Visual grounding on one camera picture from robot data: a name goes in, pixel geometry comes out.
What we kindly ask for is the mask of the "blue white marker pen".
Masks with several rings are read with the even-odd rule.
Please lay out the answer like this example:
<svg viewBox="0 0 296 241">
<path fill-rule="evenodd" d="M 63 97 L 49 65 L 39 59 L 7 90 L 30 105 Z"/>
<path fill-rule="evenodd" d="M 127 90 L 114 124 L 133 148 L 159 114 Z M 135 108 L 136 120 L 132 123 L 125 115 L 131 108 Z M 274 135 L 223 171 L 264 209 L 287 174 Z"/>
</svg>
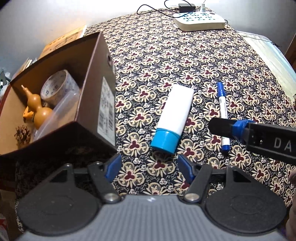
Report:
<svg viewBox="0 0 296 241">
<path fill-rule="evenodd" d="M 220 117 L 227 119 L 228 113 L 227 113 L 227 106 L 226 106 L 226 93 L 225 93 L 222 82 L 217 82 L 217 96 L 219 101 Z M 222 146 L 221 146 L 222 154 L 227 156 L 230 151 L 230 139 L 227 137 L 222 137 L 221 141 L 222 141 Z"/>
</svg>

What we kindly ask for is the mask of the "white tube blue cap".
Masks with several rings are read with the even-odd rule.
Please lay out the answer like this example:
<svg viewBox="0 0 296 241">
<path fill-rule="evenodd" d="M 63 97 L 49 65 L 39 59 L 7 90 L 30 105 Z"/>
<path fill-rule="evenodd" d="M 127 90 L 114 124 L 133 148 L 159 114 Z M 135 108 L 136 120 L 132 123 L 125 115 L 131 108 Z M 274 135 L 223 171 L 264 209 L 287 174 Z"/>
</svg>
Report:
<svg viewBox="0 0 296 241">
<path fill-rule="evenodd" d="M 151 147 L 174 154 L 192 105 L 194 89 L 175 84 L 159 118 Z"/>
</svg>

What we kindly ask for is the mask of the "brown calabash gourd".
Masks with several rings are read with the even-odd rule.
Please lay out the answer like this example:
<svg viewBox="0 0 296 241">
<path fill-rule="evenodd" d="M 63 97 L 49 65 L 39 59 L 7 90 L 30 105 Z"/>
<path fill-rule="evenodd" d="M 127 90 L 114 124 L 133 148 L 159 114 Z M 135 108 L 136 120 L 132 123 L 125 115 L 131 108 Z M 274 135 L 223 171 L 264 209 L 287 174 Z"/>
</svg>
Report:
<svg viewBox="0 0 296 241">
<path fill-rule="evenodd" d="M 32 92 L 23 85 L 21 85 L 21 87 L 28 99 L 27 106 L 29 110 L 34 113 L 33 123 L 38 130 L 46 119 L 51 116 L 53 110 L 42 106 L 41 97 L 38 94 L 32 94 Z"/>
</svg>

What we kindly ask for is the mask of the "brown cardboard box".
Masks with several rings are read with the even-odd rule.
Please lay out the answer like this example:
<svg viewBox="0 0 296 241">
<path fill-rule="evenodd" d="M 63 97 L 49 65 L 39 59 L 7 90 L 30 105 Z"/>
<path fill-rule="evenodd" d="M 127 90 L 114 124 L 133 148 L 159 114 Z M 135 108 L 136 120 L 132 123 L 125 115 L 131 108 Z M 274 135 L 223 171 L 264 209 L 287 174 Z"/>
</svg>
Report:
<svg viewBox="0 0 296 241">
<path fill-rule="evenodd" d="M 102 33 L 80 38 L 19 74 L 1 101 L 1 158 L 115 151 L 115 70 Z"/>
</svg>

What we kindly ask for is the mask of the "light green mat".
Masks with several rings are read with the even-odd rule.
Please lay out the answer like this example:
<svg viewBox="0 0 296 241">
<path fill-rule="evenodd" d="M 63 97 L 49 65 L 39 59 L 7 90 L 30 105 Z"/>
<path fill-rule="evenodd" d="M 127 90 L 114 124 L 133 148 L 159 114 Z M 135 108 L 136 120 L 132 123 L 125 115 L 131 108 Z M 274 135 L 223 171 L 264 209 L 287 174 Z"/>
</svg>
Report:
<svg viewBox="0 0 296 241">
<path fill-rule="evenodd" d="M 276 45 L 263 35 L 238 31 L 269 67 L 285 94 L 294 101 L 295 71 Z"/>
</svg>

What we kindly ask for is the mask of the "small pine cone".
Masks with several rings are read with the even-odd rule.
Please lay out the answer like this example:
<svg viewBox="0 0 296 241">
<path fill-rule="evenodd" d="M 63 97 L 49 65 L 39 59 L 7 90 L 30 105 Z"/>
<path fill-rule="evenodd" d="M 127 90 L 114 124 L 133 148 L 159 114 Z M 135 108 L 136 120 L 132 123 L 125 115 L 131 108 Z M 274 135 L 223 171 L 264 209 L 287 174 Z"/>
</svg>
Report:
<svg viewBox="0 0 296 241">
<path fill-rule="evenodd" d="M 26 145 L 31 141 L 31 133 L 27 126 L 17 127 L 14 137 L 18 145 Z"/>
</svg>

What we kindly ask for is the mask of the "patterned tape roll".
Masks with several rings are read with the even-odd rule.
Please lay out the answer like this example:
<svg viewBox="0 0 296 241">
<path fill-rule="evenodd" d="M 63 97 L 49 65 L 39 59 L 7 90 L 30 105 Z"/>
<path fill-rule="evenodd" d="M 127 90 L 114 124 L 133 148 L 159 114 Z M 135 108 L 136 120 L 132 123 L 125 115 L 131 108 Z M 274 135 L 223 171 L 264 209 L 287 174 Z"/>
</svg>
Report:
<svg viewBox="0 0 296 241">
<path fill-rule="evenodd" d="M 79 92 L 79 87 L 70 73 L 64 69 L 51 75 L 41 89 L 41 99 L 50 106 L 56 106 L 68 92 Z"/>
</svg>

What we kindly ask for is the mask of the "yellow tape measure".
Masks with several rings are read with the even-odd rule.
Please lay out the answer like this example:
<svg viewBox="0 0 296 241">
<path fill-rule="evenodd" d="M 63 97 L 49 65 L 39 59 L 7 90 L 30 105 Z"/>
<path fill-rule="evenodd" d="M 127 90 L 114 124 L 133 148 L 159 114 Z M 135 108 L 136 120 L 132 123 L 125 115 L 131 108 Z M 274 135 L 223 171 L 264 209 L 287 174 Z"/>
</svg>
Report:
<svg viewBox="0 0 296 241">
<path fill-rule="evenodd" d="M 29 111 L 28 109 L 25 109 L 25 111 L 23 112 L 23 121 L 24 123 L 26 123 L 27 121 L 31 121 L 34 117 L 34 112 L 33 111 Z"/>
</svg>

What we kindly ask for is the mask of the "floral patterned tablecloth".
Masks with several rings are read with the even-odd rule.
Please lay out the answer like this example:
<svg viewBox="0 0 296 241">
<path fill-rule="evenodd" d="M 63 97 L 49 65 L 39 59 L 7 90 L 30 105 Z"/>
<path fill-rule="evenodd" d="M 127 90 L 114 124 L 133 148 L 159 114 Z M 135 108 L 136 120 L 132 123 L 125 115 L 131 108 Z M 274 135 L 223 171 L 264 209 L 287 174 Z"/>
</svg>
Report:
<svg viewBox="0 0 296 241">
<path fill-rule="evenodd" d="M 247 151 L 231 142 L 228 157 L 221 138 L 208 130 L 220 114 L 217 82 L 226 90 L 228 116 L 295 127 L 295 110 L 272 71 L 236 30 L 183 32 L 158 13 L 126 15 L 88 27 L 102 32 L 116 73 L 116 145 L 122 168 L 113 181 L 120 195 L 184 195 L 189 188 L 176 158 L 150 147 L 175 84 L 194 90 L 192 107 L 176 149 L 193 162 L 215 169 L 237 166 L 291 206 L 293 166 Z"/>
</svg>

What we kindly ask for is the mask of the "white power strip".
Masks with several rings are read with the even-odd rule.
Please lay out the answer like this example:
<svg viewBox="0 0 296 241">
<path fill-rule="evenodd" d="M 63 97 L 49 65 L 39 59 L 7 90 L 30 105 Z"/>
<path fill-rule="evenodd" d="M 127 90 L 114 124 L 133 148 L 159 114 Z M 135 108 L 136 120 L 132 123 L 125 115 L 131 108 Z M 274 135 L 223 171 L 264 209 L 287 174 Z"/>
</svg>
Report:
<svg viewBox="0 0 296 241">
<path fill-rule="evenodd" d="M 221 30 L 225 28 L 224 18 L 212 11 L 177 13 L 173 17 L 175 25 L 184 32 Z"/>
</svg>

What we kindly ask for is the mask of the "black power adapter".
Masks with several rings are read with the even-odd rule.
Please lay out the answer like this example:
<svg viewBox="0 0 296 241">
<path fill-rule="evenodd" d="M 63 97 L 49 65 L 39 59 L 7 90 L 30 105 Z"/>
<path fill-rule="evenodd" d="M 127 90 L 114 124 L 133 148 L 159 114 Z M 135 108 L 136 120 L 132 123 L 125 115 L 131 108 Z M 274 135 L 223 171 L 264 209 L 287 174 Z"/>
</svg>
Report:
<svg viewBox="0 0 296 241">
<path fill-rule="evenodd" d="M 196 6 L 194 4 L 184 3 L 179 4 L 179 13 L 191 13 L 196 10 Z"/>
</svg>

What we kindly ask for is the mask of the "stack of books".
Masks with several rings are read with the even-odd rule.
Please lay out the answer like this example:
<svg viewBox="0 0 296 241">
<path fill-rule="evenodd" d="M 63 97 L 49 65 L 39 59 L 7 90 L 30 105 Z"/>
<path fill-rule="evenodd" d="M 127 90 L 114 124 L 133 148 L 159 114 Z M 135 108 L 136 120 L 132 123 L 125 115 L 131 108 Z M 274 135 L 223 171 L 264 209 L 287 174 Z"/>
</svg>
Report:
<svg viewBox="0 0 296 241">
<path fill-rule="evenodd" d="M 27 58 L 26 61 L 20 66 L 20 68 L 16 71 L 16 73 L 12 76 L 11 79 L 16 78 L 21 72 L 23 72 L 26 68 L 30 67 L 32 64 L 34 64 L 38 59 L 30 59 Z"/>
</svg>

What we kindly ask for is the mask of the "yellow book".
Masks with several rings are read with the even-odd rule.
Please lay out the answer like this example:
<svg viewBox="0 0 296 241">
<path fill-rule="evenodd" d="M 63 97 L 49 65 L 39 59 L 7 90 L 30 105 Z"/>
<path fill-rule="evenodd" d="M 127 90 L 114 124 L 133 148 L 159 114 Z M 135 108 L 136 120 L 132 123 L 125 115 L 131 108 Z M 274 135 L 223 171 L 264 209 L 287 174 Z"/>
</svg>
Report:
<svg viewBox="0 0 296 241">
<path fill-rule="evenodd" d="M 77 39 L 80 39 L 84 36 L 85 30 L 87 28 L 87 25 L 83 25 L 81 27 L 78 27 L 61 37 L 58 37 L 54 41 L 50 42 L 48 45 L 46 45 L 41 52 L 41 55 L 39 56 L 39 59 L 43 58 L 44 56 L 48 55 L 49 53 L 55 51 L 56 49 L 73 42 Z"/>
</svg>

